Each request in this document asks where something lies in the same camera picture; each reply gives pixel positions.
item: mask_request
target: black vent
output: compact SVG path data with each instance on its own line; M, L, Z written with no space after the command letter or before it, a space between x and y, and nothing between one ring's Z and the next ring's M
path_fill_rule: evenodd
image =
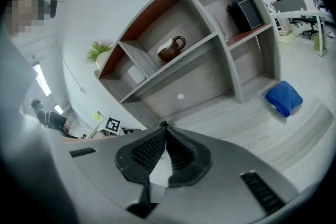
M131 152L132 159L141 167L151 173L157 165L165 150L165 131L147 140Z
M271 215L285 205L255 172L244 173L241 178L264 208L266 214Z
M196 147L173 133L167 136L167 151L172 161L173 172L187 167L196 156Z
M77 151L70 151L71 157L79 157L79 156L84 156L90 153L96 152L96 150L92 147L84 148L82 150L77 150Z

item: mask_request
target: wooden shelf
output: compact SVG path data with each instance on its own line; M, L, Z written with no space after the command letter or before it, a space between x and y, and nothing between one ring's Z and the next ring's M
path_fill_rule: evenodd
M156 118L175 115L220 95L234 94L219 36L215 36L199 49L193 50L200 52L199 57L185 60L193 52L186 55L178 70L165 76L165 79L159 76L159 83L137 95L136 100Z
M179 70L192 60L196 59L200 55L206 53L210 48L206 48L206 43L217 36L217 33L212 33L207 37L201 39L195 45L190 47L188 50L181 53L175 59L164 65L161 69L159 69L156 73L151 75L148 79L139 84L134 90L129 92L123 99L119 101L119 103L125 102L129 97L133 96L135 93L138 95L142 94L146 90L150 89L175 71Z
M267 30L270 27L272 27L272 24L264 24L264 25L260 25L259 27L251 31L239 33L233 36L232 38L230 38L229 41L226 43L226 45L229 47L229 50L232 50L238 47L240 44L260 34L261 32Z
M253 1L265 24L246 33L227 11L233 1L243 0L151 0L95 75L146 127L182 115L202 120L257 96L281 79L278 43L263 0ZM184 49L169 63L161 61L157 49L175 36L186 39ZM145 77L140 84L128 74L132 65Z

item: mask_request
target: white desk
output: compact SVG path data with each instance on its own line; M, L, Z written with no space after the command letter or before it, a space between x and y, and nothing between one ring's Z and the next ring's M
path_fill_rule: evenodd
M334 22L333 16L330 12L326 12L323 10L318 9L309 9L309 10L298 10L295 12L283 12L283 13L271 13L273 18L300 18L301 16L315 16L317 19L317 25L319 27L319 37L320 37L320 56L323 55L323 35L322 35L322 26L321 21L324 29L324 34L326 34L326 25L324 23L325 19L327 18L329 21Z

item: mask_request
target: gray floor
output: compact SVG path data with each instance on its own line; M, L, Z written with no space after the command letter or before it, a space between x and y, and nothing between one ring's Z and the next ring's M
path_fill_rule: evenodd
M336 33L327 26L327 31ZM290 82L303 96L313 96L336 115L336 39L326 38L327 52L318 56L313 42L299 37L288 44L280 44L282 79ZM298 190L319 181L329 168L336 149L336 121L310 152L283 171Z
M282 79L304 99L289 118L275 111L261 90L242 105L237 105L234 98L219 97L204 108L166 120L250 150L302 191L323 178L335 154L336 40L327 38L323 57L313 50L313 41L304 37L280 44L280 50Z

